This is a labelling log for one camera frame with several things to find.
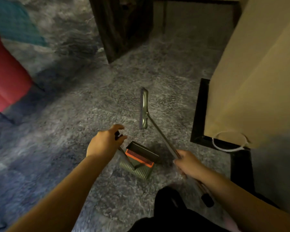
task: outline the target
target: black pants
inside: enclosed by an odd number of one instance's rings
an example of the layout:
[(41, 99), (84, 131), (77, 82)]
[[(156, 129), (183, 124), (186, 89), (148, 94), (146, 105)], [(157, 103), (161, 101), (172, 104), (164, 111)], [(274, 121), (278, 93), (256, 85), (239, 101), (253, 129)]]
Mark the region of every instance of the black pants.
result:
[(155, 198), (154, 217), (135, 222), (134, 231), (228, 231), (197, 212), (187, 209), (179, 193), (171, 187), (159, 190)]

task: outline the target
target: teal mat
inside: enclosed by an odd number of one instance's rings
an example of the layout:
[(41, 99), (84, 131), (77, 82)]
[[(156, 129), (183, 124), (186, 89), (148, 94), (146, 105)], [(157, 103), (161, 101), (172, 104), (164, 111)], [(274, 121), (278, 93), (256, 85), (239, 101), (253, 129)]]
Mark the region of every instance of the teal mat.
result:
[(37, 27), (19, 2), (0, 0), (0, 36), (4, 39), (47, 46)]

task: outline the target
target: person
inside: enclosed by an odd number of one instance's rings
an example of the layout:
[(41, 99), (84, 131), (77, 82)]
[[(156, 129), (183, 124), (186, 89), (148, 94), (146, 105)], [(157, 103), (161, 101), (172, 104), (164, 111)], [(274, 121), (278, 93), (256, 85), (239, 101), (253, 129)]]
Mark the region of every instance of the person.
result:
[[(86, 157), (8, 232), (71, 231), (87, 195), (103, 168), (127, 136), (115, 140), (122, 125), (98, 132), (91, 140)], [(191, 152), (178, 150), (182, 159), (174, 163), (185, 174), (200, 180), (234, 219), (241, 231), (290, 232), (290, 215), (243, 190), (219, 173), (204, 166)], [(171, 187), (158, 191), (154, 217), (135, 222), (130, 231), (227, 231), (186, 208)]]

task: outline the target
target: forearm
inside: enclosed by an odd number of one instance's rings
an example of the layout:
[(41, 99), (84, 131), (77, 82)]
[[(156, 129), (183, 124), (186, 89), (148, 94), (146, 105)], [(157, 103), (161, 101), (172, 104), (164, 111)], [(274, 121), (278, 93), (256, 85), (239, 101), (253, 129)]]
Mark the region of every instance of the forearm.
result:
[(290, 232), (290, 215), (240, 188), (221, 174), (204, 169), (199, 178), (230, 214), (239, 228), (249, 232)]
[(86, 157), (8, 232), (71, 231), (93, 183), (107, 163), (102, 157)]

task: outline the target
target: red chair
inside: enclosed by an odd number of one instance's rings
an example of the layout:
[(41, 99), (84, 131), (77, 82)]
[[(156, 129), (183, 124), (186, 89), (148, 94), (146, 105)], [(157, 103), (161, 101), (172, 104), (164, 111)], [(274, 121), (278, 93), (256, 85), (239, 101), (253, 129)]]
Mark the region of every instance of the red chair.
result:
[(26, 69), (9, 53), (0, 39), (0, 115), (7, 118), (1, 112), (26, 95), (33, 84)]

